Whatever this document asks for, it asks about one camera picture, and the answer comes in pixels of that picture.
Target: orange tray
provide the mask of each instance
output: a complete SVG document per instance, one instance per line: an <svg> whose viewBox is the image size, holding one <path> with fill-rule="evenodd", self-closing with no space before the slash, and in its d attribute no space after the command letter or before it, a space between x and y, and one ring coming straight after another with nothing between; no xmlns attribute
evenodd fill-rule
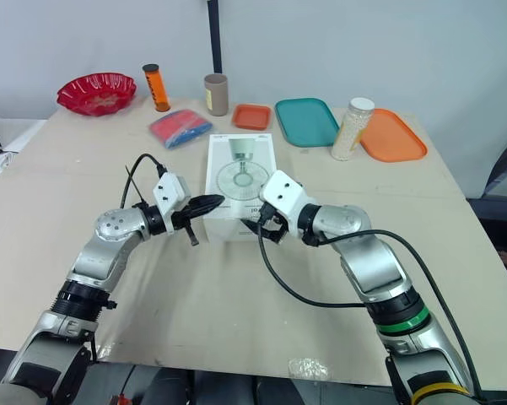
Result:
<svg viewBox="0 0 507 405"><path fill-rule="evenodd" d="M395 113L375 108L360 140L369 156L383 162L417 160L428 147Z"/></svg>
<svg viewBox="0 0 507 405"><path fill-rule="evenodd" d="M233 115L233 124L238 128L262 131L268 128L270 114L268 107L253 104L238 104Z"/></svg>

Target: beige tabletop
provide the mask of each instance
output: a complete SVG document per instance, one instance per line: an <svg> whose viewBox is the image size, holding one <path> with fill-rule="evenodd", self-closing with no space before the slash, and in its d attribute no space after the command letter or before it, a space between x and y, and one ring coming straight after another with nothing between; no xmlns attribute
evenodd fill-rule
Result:
<svg viewBox="0 0 507 405"><path fill-rule="evenodd" d="M243 132L231 114L210 116L201 101L191 108L216 132ZM333 109L338 121L343 109ZM124 164L150 152L184 176L192 194L203 192L208 137L168 151L148 131L162 114L151 100L112 116L59 110L0 177L0 348L17 349L41 311L51 305L68 269L93 232L94 220L120 202ZM401 117L428 145L419 161L386 164L361 147L348 162L328 148L288 144L272 115L278 168L300 181L319 203L356 204L376 228L413 244L428 263L465 336L485 389L507 389L507 275L427 133ZM154 167L139 166L137 183L151 200ZM136 202L131 192L128 203ZM312 359L319 377L390 384L386 352L363 309L322 309L298 302L271 278L254 242L191 247L185 233L160 235L133 252L104 310L99 355L109 361L168 365L256 375L296 374ZM391 243L417 291L453 334L413 259ZM336 253L289 237L267 246L281 276L312 299L356 302Z"/></svg>

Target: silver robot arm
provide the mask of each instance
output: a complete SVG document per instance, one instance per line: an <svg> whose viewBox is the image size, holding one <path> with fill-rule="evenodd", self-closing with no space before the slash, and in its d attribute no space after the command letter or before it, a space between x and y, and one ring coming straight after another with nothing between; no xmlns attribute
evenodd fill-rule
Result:
<svg viewBox="0 0 507 405"><path fill-rule="evenodd" d="M154 188L156 205L103 213L94 235L81 250L50 310L44 311L11 362L0 384L0 405L69 404L90 364L86 348L102 308L114 309L109 296L133 249L151 235L186 229L198 244L190 220L216 208L224 197L190 199L183 178L165 172Z"/></svg>
<svg viewBox="0 0 507 405"><path fill-rule="evenodd" d="M265 202L261 222L275 211L289 233L308 245L371 228L361 208L319 206L281 170L270 177L260 198ZM340 240L332 247L389 354L386 367L397 399L410 403L412 398L413 405L459 403L453 397L462 404L477 403L471 399L474 388L465 364L393 250L374 235ZM438 402L441 393L446 402Z"/></svg>

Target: white wall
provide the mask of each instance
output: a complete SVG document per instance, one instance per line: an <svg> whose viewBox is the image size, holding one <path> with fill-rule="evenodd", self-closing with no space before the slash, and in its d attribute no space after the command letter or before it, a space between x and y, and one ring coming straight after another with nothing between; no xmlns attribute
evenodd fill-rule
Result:
<svg viewBox="0 0 507 405"><path fill-rule="evenodd" d="M158 63L170 95L202 97L212 72L206 0L0 0L0 116L47 118L69 80L135 78Z"/></svg>
<svg viewBox="0 0 507 405"><path fill-rule="evenodd" d="M468 197L507 146L507 0L220 3L236 101L355 95L418 115Z"/></svg>

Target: product box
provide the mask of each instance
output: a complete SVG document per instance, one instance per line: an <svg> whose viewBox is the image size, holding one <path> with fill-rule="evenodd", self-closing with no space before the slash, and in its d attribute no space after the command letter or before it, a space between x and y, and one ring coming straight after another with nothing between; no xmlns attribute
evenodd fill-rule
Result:
<svg viewBox="0 0 507 405"><path fill-rule="evenodd" d="M259 191L274 171L272 134L210 135L205 192L225 197L203 217L210 242L256 240L240 219L258 219Z"/></svg>

